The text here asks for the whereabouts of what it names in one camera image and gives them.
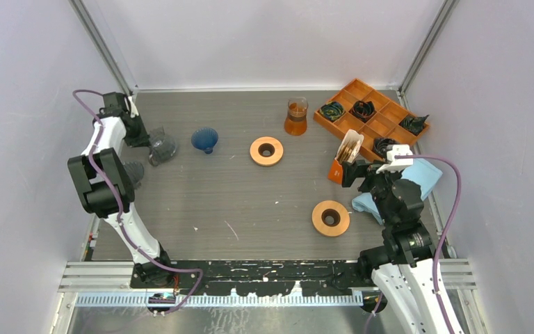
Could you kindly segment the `dark folded item right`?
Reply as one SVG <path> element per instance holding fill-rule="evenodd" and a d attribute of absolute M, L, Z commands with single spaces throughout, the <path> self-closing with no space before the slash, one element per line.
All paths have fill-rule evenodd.
<path fill-rule="evenodd" d="M 426 127 L 426 120 L 429 115 L 426 116 L 405 116 L 399 123 L 399 125 L 407 130 L 414 136 L 418 136 Z"/>

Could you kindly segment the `blue glass dripper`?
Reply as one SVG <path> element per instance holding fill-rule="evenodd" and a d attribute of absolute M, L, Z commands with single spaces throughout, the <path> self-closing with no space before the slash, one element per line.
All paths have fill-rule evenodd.
<path fill-rule="evenodd" d="M 191 144 L 194 148 L 211 154 L 218 142 L 218 132 L 210 127 L 203 127 L 195 130 L 191 135 Z"/>

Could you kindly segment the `dark folded item front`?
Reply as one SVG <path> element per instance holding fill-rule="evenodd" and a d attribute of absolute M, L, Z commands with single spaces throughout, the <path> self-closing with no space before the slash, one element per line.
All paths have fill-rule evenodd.
<path fill-rule="evenodd" d="M 387 158 L 387 152 L 391 146 L 399 145 L 399 142 L 387 137 L 377 137 L 373 140 L 372 151 L 381 159 Z"/>

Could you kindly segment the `light blue cloth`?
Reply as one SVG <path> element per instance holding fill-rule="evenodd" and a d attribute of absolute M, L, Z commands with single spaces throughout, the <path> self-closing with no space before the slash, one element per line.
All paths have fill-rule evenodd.
<path fill-rule="evenodd" d="M 421 187 L 422 201 L 428 198 L 442 175 L 443 172 L 426 159 L 415 159 L 413 165 L 406 168 L 402 173 L 403 179 L 410 180 Z M 370 193 L 358 195 L 352 199 L 351 205 L 354 211 L 369 213 L 379 225 L 383 224 L 381 215 Z"/>

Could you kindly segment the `dark folded item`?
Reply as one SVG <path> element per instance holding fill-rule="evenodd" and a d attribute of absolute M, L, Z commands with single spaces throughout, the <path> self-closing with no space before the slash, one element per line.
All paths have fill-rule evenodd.
<path fill-rule="evenodd" d="M 338 120 L 344 112 L 343 105 L 337 101 L 327 102 L 319 109 L 319 113 L 330 122 Z"/>
<path fill-rule="evenodd" d="M 399 145 L 399 142 L 387 137 L 377 137 L 373 140 L 372 151 L 381 159 L 387 158 L 387 152 L 391 146 Z"/>
<path fill-rule="evenodd" d="M 375 105 L 372 101 L 356 101 L 349 113 L 362 122 L 368 122 L 376 113 Z"/>
<path fill-rule="evenodd" d="M 426 120 L 429 115 L 426 116 L 405 116 L 399 123 L 399 125 L 407 130 L 414 136 L 418 136 L 426 127 Z"/>

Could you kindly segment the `orange compartment tray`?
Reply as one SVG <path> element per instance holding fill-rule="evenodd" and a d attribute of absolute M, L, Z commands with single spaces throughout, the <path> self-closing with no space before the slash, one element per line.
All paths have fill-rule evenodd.
<path fill-rule="evenodd" d="M 379 159 L 373 151 L 376 138 L 391 138 L 401 144 L 413 146 L 430 129 L 428 121 L 424 122 L 423 129 L 414 134 L 401 124 L 406 118 L 415 118 L 416 115 L 402 107 L 384 93 L 364 83 L 360 79 L 353 79 L 338 93 L 335 93 L 327 103 L 341 106 L 343 113 L 330 120 L 324 116 L 320 109 L 314 112 L 314 120 L 333 136 L 342 140 L 349 130 L 354 130 L 364 137 L 359 149 L 363 158 L 371 161 Z M 361 120 L 350 110 L 356 102 L 371 102 L 374 113 L 367 120 Z"/>

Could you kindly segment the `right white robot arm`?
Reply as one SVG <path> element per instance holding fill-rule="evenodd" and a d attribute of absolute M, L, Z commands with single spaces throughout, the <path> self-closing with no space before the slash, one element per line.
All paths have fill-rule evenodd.
<path fill-rule="evenodd" d="M 385 227 L 383 245 L 360 253 L 358 276 L 378 287 L 406 333 L 462 333 L 440 272 L 445 238 L 433 243 L 421 221 L 421 187 L 402 176 L 417 158 L 342 163 L 342 186 L 362 178 L 359 190 L 371 194 Z"/>

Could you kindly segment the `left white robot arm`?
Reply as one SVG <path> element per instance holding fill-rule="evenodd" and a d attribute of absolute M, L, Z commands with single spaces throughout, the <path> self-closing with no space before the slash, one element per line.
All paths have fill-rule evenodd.
<path fill-rule="evenodd" d="M 175 278 L 175 268 L 135 206 L 143 165 L 137 161 L 124 163 L 118 154 L 123 145 L 147 148 L 155 162 L 158 149 L 133 97 L 119 92 L 100 96 L 103 107 L 98 111 L 86 108 L 93 117 L 93 134 L 84 151 L 68 159 L 70 176 L 84 210 L 108 223 L 129 249 L 136 282 L 167 287 Z"/>

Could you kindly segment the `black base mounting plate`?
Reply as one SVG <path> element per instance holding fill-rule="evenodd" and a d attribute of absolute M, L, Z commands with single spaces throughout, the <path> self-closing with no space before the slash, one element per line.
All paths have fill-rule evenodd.
<path fill-rule="evenodd" d="M 177 260 L 171 267 L 203 271 L 195 296 L 348 296 L 374 288 L 353 260 Z"/>

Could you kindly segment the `amber glass carafe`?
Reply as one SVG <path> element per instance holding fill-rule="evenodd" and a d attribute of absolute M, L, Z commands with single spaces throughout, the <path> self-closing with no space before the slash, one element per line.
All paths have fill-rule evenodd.
<path fill-rule="evenodd" d="M 300 136 L 307 131 L 308 101 L 305 97 L 294 97 L 288 100 L 284 130 L 292 136 Z"/>

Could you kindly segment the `orange coffee filter box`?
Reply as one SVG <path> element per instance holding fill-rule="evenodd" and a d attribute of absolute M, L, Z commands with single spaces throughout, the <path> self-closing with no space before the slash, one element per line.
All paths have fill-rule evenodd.
<path fill-rule="evenodd" d="M 351 164 L 354 162 L 356 156 L 359 154 L 363 141 L 364 136 L 357 131 L 349 129 L 346 132 L 327 174 L 327 178 L 330 181 L 337 184 L 342 183 L 342 163 L 348 162 Z"/>

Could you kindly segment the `dark folded item back left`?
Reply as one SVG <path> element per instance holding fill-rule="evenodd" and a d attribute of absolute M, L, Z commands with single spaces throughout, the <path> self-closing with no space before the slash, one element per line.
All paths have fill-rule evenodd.
<path fill-rule="evenodd" d="M 319 109 L 319 113 L 330 122 L 338 120 L 344 112 L 343 105 L 337 101 L 327 102 Z"/>

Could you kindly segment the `grey glass coffee server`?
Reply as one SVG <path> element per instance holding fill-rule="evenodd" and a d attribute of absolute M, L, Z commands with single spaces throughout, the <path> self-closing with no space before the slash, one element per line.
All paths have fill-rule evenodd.
<path fill-rule="evenodd" d="M 164 127 L 153 129 L 149 133 L 149 158 L 151 166 L 169 162 L 177 153 L 176 140 L 165 133 Z"/>

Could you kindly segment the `dark folded item back middle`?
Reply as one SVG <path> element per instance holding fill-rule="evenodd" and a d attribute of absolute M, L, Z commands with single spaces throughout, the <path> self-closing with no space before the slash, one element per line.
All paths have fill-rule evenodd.
<path fill-rule="evenodd" d="M 368 122 L 376 113 L 375 105 L 372 101 L 356 101 L 349 113 L 362 122 Z"/>

